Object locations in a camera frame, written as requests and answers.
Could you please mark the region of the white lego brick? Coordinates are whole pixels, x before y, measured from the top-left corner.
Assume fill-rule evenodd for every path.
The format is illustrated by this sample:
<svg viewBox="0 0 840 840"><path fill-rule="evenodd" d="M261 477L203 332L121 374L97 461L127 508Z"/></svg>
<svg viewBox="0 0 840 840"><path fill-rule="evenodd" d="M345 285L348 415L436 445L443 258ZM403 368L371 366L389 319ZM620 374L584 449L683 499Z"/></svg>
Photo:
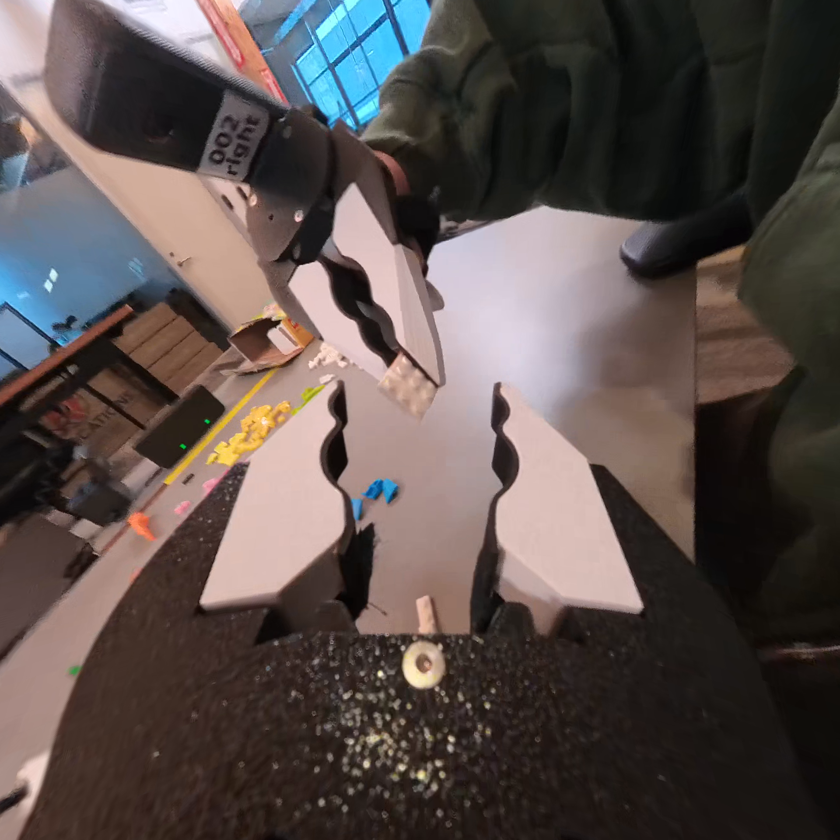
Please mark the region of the white lego brick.
<svg viewBox="0 0 840 840"><path fill-rule="evenodd" d="M385 371L377 389L417 421L424 419L438 393L438 385L402 350Z"/></svg>

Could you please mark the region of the large gridded window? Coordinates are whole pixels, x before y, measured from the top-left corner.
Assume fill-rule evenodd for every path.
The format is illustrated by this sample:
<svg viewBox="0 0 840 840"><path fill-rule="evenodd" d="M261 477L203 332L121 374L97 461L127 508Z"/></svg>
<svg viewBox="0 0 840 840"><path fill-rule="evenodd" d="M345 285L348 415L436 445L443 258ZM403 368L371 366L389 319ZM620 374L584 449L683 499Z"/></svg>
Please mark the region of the large gridded window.
<svg viewBox="0 0 840 840"><path fill-rule="evenodd" d="M428 1L247 1L238 13L273 78L295 107L362 133L380 111L379 90L416 52Z"/></svg>

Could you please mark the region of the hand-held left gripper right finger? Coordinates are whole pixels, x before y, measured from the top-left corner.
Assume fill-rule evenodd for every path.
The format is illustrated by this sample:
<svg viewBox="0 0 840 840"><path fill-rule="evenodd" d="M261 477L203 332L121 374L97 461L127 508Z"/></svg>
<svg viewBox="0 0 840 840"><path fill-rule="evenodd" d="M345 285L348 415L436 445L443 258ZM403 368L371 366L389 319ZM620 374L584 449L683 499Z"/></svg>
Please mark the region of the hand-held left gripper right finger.
<svg viewBox="0 0 840 840"><path fill-rule="evenodd" d="M592 465L506 383L493 388L490 501L472 581L472 631L522 605L537 634L572 608L641 615L639 593Z"/></svg>

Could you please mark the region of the person's right hand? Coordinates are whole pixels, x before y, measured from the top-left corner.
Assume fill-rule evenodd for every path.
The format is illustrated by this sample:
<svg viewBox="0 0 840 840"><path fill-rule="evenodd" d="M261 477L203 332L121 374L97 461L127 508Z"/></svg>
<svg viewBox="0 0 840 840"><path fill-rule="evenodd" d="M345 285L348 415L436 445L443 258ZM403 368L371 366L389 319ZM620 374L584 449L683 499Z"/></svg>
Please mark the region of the person's right hand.
<svg viewBox="0 0 840 840"><path fill-rule="evenodd" d="M399 196L411 195L412 187L410 182L408 181L403 168L399 165L396 159L389 154L378 150L373 150L373 154L391 177L395 194Z"/></svg>

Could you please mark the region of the wooden table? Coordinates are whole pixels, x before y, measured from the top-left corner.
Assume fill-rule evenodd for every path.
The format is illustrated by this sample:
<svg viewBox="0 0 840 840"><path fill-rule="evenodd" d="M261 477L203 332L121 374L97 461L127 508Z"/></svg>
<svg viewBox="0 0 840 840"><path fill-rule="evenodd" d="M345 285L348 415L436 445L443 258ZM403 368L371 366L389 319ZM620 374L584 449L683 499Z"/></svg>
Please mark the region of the wooden table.
<svg viewBox="0 0 840 840"><path fill-rule="evenodd" d="M134 314L135 312L130 305L122 305L88 331L85 331L78 339L68 345L59 347L33 369L24 371L11 382L2 385L1 406L23 398L50 376L57 375L60 371L66 371L72 364L81 367L81 359L84 354L90 354L93 351L105 351L105 349L111 347L112 339L117 336L122 329L122 325L131 320Z"/></svg>

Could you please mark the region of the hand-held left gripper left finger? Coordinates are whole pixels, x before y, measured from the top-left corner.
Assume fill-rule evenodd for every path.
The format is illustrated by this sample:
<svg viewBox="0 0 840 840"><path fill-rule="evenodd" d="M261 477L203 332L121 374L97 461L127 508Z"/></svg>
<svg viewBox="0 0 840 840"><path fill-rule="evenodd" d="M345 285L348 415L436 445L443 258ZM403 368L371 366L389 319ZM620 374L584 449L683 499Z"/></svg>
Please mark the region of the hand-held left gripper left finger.
<svg viewBox="0 0 840 840"><path fill-rule="evenodd" d="M248 461L199 599L207 614L267 607L292 632L345 588L355 532L339 486L347 466L344 383L331 381Z"/></svg>

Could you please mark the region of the wooden door frame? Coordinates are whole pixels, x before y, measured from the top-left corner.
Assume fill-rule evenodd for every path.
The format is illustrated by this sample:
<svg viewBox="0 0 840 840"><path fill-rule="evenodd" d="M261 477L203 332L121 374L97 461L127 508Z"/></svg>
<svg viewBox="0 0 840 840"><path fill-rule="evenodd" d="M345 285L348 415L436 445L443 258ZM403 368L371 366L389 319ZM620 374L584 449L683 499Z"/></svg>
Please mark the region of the wooden door frame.
<svg viewBox="0 0 840 840"><path fill-rule="evenodd" d="M255 83L275 99L288 104L273 71L269 68L245 21L231 1L197 1L237 73Z"/></svg>

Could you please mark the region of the stack of cardboard boxes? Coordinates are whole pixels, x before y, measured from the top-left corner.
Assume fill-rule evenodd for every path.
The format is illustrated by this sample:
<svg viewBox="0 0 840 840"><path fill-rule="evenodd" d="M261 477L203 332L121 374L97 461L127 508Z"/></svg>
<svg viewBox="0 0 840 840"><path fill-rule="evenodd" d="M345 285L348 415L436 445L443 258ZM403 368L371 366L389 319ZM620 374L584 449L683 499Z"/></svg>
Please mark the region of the stack of cardboard boxes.
<svg viewBox="0 0 840 840"><path fill-rule="evenodd" d="M127 322L112 344L177 394L223 354L164 302ZM123 393L129 398L138 394L161 401L123 365L99 373L91 380L91 387L113 402Z"/></svg>

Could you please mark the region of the pile of white lego pieces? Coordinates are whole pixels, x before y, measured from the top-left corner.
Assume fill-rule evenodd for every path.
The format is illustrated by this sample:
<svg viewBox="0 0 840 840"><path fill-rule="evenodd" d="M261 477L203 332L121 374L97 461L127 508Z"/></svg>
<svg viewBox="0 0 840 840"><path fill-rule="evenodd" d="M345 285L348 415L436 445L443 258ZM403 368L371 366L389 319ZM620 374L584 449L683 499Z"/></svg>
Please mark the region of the pile of white lego pieces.
<svg viewBox="0 0 840 840"><path fill-rule="evenodd" d="M318 377L318 385L326 385L337 378L337 374L351 367L350 360L332 345L322 342L318 351L308 362L308 369Z"/></svg>

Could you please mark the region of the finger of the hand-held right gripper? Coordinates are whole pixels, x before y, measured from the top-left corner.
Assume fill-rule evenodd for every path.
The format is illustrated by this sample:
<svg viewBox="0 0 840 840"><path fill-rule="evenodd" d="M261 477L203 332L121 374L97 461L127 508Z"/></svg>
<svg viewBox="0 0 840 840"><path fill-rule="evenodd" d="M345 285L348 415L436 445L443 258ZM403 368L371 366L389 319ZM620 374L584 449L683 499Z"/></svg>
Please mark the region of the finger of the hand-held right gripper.
<svg viewBox="0 0 840 840"><path fill-rule="evenodd" d="M400 349L395 268L321 257L297 269L290 291L321 337L379 382Z"/></svg>
<svg viewBox="0 0 840 840"><path fill-rule="evenodd" d="M360 267L371 288L374 312L390 322L387 335L436 386L445 384L445 365L431 300L418 257L393 243L371 200L351 183L339 199L333 243Z"/></svg>

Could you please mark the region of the pile of blue lego pieces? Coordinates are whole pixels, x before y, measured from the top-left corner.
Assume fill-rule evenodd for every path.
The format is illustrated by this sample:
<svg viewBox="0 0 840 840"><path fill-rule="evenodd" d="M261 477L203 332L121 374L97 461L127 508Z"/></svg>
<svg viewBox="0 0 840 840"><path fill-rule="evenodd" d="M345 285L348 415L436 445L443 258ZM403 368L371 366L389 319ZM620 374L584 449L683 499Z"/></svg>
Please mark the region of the pile of blue lego pieces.
<svg viewBox="0 0 840 840"><path fill-rule="evenodd" d="M375 479L361 493L360 497L351 499L353 519L360 522L364 515L364 505L367 501L383 499L386 504L391 504L399 497L401 489L391 479Z"/></svg>

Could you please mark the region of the open cardboard box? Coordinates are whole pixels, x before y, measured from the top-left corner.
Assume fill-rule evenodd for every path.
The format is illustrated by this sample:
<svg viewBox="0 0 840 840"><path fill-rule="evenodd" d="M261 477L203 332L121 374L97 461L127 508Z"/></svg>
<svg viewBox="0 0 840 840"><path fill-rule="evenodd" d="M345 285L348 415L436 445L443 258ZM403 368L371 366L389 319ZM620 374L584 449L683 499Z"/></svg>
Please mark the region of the open cardboard box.
<svg viewBox="0 0 840 840"><path fill-rule="evenodd" d="M243 358L233 373L247 375L285 366L314 341L314 336L289 318L257 318L231 333L228 340Z"/></svg>

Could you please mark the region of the dark bag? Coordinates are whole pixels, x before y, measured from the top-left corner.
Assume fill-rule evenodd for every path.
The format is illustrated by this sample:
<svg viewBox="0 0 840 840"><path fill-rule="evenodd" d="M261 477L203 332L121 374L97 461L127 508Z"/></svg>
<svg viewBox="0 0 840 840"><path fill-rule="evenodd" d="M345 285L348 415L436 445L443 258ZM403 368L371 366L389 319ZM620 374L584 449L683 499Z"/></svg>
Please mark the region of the dark bag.
<svg viewBox="0 0 840 840"><path fill-rule="evenodd" d="M86 458L83 464L88 475L87 481L71 498L64 500L62 512L99 527L126 519L134 499L131 489L112 475L107 463Z"/></svg>

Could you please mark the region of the pile of yellow lego pieces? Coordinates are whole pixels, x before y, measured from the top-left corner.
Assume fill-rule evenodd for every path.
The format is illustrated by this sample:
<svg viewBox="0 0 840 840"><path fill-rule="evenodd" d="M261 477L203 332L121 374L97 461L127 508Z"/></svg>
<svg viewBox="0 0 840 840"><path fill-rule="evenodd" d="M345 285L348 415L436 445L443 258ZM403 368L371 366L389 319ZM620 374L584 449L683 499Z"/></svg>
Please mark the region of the pile of yellow lego pieces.
<svg viewBox="0 0 840 840"><path fill-rule="evenodd" d="M240 459L261 447L268 435L279 425L286 422L291 414L288 401L272 405L256 406L242 419L240 431L215 446L207 457L208 465L219 464L232 467Z"/></svg>

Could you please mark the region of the person's right forearm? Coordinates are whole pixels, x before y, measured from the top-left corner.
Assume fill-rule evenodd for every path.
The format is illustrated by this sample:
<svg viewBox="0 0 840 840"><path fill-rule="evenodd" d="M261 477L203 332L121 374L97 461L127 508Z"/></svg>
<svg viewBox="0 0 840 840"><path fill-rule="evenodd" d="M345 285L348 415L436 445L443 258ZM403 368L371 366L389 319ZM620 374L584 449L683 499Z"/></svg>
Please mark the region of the person's right forearm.
<svg viewBox="0 0 840 840"><path fill-rule="evenodd" d="M453 219L757 224L838 94L838 2L433 2L364 133Z"/></svg>

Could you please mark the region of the black device with green lights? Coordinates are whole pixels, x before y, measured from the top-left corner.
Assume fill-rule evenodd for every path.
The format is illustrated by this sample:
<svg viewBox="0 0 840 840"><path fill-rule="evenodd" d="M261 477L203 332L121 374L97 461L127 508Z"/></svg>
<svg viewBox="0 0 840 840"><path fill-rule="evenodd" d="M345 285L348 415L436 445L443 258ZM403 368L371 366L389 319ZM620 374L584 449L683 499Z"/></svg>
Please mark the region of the black device with green lights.
<svg viewBox="0 0 840 840"><path fill-rule="evenodd" d="M176 466L225 414L225 405L203 385L185 391L179 400L133 443L134 452L163 469Z"/></svg>

